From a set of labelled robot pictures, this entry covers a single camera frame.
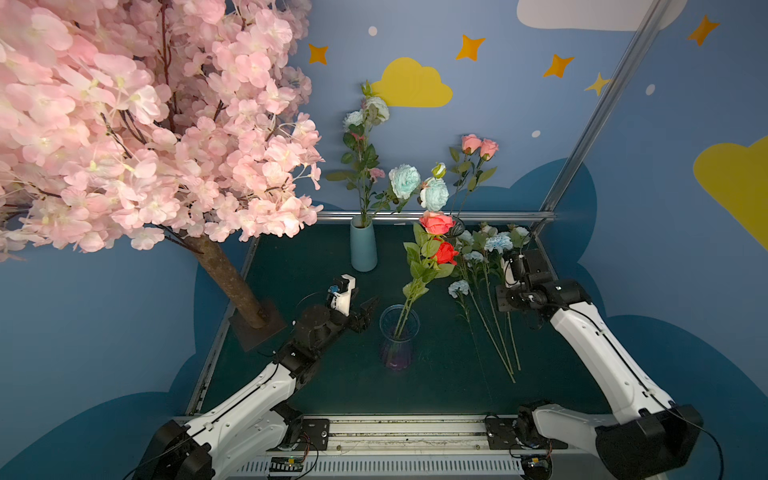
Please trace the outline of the purple ribbed glass vase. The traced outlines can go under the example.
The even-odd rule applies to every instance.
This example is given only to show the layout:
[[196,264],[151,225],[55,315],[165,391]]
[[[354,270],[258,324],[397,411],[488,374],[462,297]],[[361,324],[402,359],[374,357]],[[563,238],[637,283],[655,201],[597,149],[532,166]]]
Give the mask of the purple ribbed glass vase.
[[413,361],[414,340],[421,322],[415,311],[405,314],[402,304],[387,307],[379,318],[382,340],[379,357],[384,366],[392,371],[402,371]]

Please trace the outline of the light blue ceramic vase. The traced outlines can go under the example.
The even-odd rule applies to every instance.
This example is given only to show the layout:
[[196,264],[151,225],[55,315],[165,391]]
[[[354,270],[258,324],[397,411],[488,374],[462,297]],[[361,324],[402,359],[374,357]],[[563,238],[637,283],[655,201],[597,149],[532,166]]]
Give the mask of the light blue ceramic vase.
[[361,215],[350,222],[351,265],[358,272],[370,272],[378,263],[374,225],[364,226]]

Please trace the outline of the clear ribbed glass vase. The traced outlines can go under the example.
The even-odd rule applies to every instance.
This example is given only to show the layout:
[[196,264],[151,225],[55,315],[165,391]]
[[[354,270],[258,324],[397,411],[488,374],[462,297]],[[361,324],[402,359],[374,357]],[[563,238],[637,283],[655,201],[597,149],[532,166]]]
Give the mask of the clear ribbed glass vase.
[[454,221],[454,224],[449,230],[448,236],[451,238],[456,238],[466,230],[466,227],[464,222],[458,216],[452,216],[452,220]]

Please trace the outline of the blue rose stem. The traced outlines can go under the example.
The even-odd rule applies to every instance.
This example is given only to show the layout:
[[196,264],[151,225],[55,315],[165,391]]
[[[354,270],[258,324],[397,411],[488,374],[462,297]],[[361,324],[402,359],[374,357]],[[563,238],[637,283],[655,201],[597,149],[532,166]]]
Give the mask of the blue rose stem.
[[401,212],[412,198],[429,212],[442,210],[448,202],[449,191],[445,182],[446,165],[437,163],[430,175],[423,179],[416,167],[401,164],[385,176],[389,186],[383,192],[373,195],[375,213],[385,210]]
[[504,334],[502,332],[501,322],[498,319],[496,307],[494,306],[494,297],[493,297],[493,294],[491,293],[491,286],[492,286],[492,282],[490,278],[491,260],[492,260],[491,256],[497,250],[498,242],[495,240],[495,238],[497,237],[497,233],[498,231],[494,227],[487,226],[487,227],[482,227],[478,232],[476,232],[474,234],[474,237],[477,243],[478,251],[483,256],[483,261],[481,262],[482,270],[483,270],[483,278],[484,278],[485,289],[486,289],[486,294],[487,294],[488,303],[489,303],[489,309],[491,311],[491,316],[493,318],[495,330],[499,337],[499,342],[501,345],[500,355],[502,356],[503,363],[505,364],[505,367],[507,368],[509,374],[513,376],[514,371],[512,367],[512,362],[507,349]]

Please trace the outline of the pink rose stem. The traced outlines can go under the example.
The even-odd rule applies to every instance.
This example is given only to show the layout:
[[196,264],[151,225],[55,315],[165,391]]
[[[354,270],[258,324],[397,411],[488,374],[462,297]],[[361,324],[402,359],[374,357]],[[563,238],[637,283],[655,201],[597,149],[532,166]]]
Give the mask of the pink rose stem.
[[496,156],[499,144],[488,138],[480,138],[475,134],[461,137],[459,147],[450,147],[452,160],[449,172],[454,176],[451,185],[454,187],[450,212],[458,216],[471,193],[478,186],[489,180],[496,172],[496,167],[487,164]]

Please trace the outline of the blue flower bunch purple vase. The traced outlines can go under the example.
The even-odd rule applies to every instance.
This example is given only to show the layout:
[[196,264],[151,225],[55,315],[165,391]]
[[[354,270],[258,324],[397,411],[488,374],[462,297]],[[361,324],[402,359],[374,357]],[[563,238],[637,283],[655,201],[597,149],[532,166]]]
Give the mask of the blue flower bunch purple vase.
[[518,250],[525,247],[531,240],[531,232],[526,227],[513,224],[508,226],[508,236]]

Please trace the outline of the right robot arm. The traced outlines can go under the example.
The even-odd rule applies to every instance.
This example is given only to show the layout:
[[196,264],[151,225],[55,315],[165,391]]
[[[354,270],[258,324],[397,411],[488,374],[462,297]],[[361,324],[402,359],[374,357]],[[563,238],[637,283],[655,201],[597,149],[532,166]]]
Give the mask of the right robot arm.
[[550,401],[523,405],[513,428],[521,447],[559,441],[599,458],[616,479],[649,479],[688,463],[703,432],[691,405],[677,404],[631,357],[584,288],[558,279],[537,249],[502,257],[500,311],[534,312],[571,346],[600,387],[610,413],[592,415]]

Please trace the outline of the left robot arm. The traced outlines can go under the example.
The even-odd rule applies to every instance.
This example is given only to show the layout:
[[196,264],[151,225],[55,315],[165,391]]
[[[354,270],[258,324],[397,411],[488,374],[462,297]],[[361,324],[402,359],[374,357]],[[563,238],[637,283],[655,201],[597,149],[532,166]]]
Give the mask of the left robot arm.
[[308,307],[293,334],[260,374],[208,412],[184,424],[170,420],[153,435],[127,479],[226,479],[247,460],[298,443],[303,415],[288,399],[306,385],[322,355],[346,331],[365,331],[379,303],[358,309],[333,294],[324,305]]

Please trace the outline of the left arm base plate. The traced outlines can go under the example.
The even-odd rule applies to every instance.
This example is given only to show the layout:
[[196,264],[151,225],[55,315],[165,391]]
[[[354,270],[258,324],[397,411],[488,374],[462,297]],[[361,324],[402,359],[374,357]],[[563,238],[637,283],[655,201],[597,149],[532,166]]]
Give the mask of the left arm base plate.
[[302,417],[294,421],[286,432],[286,445],[289,450],[326,451],[330,437],[328,418]]

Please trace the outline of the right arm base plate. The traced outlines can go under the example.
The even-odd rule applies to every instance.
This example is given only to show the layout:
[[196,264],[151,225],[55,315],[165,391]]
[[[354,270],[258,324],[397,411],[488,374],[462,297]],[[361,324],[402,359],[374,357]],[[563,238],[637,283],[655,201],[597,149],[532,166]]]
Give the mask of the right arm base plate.
[[518,438],[517,418],[486,416],[483,420],[488,448],[492,451],[523,450]]

